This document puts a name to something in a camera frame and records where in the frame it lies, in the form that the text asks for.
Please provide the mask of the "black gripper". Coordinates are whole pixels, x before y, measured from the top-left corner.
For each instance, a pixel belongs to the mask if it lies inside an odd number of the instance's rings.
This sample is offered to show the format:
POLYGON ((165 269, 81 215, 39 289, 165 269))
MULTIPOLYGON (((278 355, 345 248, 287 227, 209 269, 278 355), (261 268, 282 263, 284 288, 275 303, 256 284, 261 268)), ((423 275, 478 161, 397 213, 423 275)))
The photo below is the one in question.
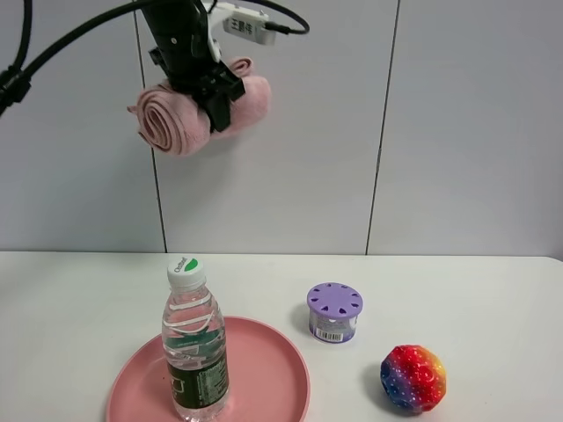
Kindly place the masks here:
POLYGON ((152 1, 142 13, 157 47, 150 53, 177 91, 204 100, 212 132, 230 125, 230 100, 245 94, 242 79, 222 61, 200 1, 152 1))

